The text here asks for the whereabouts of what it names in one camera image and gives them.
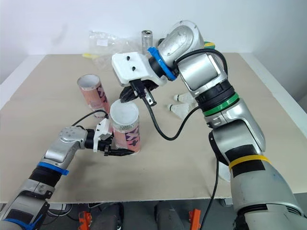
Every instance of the pink patterned cup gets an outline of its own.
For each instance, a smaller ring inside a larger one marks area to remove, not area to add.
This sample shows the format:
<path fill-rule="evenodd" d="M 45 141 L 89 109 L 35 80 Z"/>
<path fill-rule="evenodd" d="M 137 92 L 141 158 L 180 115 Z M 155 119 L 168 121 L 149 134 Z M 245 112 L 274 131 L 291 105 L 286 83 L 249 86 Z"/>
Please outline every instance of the pink patterned cup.
<path fill-rule="evenodd" d="M 107 113 L 110 112 L 110 105 L 106 98 L 106 93 L 102 87 L 101 81 L 97 75 L 86 74 L 77 80 L 88 106 L 93 110 L 103 109 Z M 96 117 L 104 117 L 105 114 L 97 112 Z"/>
<path fill-rule="evenodd" d="M 110 117 L 116 147 L 139 152 L 141 137 L 139 109 L 136 104 L 133 102 L 121 103 L 120 100 L 117 100 L 111 105 Z"/>

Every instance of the blue strap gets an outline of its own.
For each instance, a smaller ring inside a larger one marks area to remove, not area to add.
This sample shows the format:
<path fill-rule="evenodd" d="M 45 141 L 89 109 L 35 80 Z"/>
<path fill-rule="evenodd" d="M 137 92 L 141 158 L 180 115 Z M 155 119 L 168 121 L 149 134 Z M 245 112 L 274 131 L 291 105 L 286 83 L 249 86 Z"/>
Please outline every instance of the blue strap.
<path fill-rule="evenodd" d="M 154 59 L 156 59 L 156 61 L 158 62 L 158 64 L 160 65 L 160 67 L 163 69 L 163 71 L 165 72 L 167 78 L 170 81 L 176 80 L 176 77 L 174 76 L 174 74 L 172 73 L 172 71 L 169 70 L 169 68 L 167 67 L 167 65 L 164 63 L 164 61 L 162 60 L 162 58 L 160 57 L 159 51 L 155 48 L 155 47 L 149 47 L 148 48 L 148 52 L 154 57 Z"/>
<path fill-rule="evenodd" d="M 54 165 L 52 165 L 52 164 L 48 164 L 48 163 L 45 163 L 45 162 L 40 162 L 40 163 L 38 163 L 37 165 L 38 165 L 38 166 L 45 167 L 45 168 L 52 169 L 52 170 L 54 170 L 54 171 L 57 171 L 57 172 L 61 173 L 62 175 L 65 175 L 65 176 L 69 173 L 69 171 L 66 170 L 66 169 L 61 169 L 61 168 L 59 168 L 59 167 L 57 167 L 57 166 L 54 166 Z"/>
<path fill-rule="evenodd" d="M 32 224 L 26 224 L 18 219 L 4 219 L 4 221 L 7 221 L 7 222 L 12 222 L 14 224 L 18 224 L 19 226 L 23 227 L 25 230 L 33 230 L 35 228 L 35 225 L 37 224 L 37 222 L 42 218 L 43 214 L 41 214 L 39 216 L 39 218 L 37 218 L 37 220 L 32 223 Z"/>

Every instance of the table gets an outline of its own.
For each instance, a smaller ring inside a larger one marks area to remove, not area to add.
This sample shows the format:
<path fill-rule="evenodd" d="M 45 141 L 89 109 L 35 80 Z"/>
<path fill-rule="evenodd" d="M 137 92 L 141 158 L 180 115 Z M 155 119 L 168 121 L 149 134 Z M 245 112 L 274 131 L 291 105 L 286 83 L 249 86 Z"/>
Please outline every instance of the table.
<path fill-rule="evenodd" d="M 229 81 L 244 98 L 266 137 L 265 155 L 294 193 L 307 192 L 307 141 L 291 117 L 239 54 L 225 54 Z M 7 202 L 27 178 L 62 128 L 90 112 L 77 79 L 100 76 L 110 102 L 122 88 L 112 71 L 100 71 L 81 55 L 47 55 L 0 111 L 0 202 Z M 167 111 L 173 95 L 187 90 L 180 79 L 153 91 L 153 110 L 162 130 L 177 132 L 181 120 Z M 156 132 L 141 100 L 142 150 L 127 157 L 105 157 L 80 150 L 56 186 L 51 202 L 92 203 L 209 198 L 215 180 L 215 158 L 208 142 L 210 129 L 201 111 L 188 120 L 180 137 L 164 140 Z M 81 123 L 95 127 L 99 119 Z M 216 198 L 230 197 L 230 184 L 220 180 Z"/>

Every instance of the white cup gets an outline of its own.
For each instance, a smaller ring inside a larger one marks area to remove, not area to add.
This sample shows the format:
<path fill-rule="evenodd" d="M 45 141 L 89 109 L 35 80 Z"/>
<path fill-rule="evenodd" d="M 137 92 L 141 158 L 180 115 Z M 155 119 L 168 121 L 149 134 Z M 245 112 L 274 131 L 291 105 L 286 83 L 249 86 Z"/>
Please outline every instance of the white cup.
<path fill-rule="evenodd" d="M 135 152 L 141 150 L 139 132 L 139 109 L 133 102 L 121 103 L 115 101 L 111 105 L 110 118 L 117 148 L 129 149 Z"/>

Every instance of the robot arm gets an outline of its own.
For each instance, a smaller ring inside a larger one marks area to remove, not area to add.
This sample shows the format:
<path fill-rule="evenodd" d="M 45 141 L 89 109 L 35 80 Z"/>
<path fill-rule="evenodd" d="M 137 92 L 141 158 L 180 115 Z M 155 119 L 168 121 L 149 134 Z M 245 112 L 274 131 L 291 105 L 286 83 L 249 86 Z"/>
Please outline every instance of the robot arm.
<path fill-rule="evenodd" d="M 197 26 L 183 21 L 175 25 L 158 49 L 149 49 L 149 60 L 137 53 L 115 54 L 114 71 L 126 86 L 121 101 L 140 97 L 153 106 L 156 102 L 150 90 L 164 85 L 166 78 L 173 81 L 180 75 L 212 128 L 209 142 L 217 159 L 229 166 L 237 213 L 235 229 L 306 229 L 307 219 L 289 185 L 262 154 L 264 135 L 229 83 L 224 56 L 201 49 L 202 44 Z M 224 67 L 215 54 L 222 58 Z"/>
<path fill-rule="evenodd" d="M 64 128 L 51 144 L 30 177 L 18 189 L 0 213 L 1 230 L 34 230 L 42 225 L 55 186 L 62 175 L 67 175 L 71 160 L 77 150 L 103 151 L 105 156 L 125 156 L 133 151 L 111 149 L 112 131 L 109 120 L 104 119 L 93 129 Z"/>

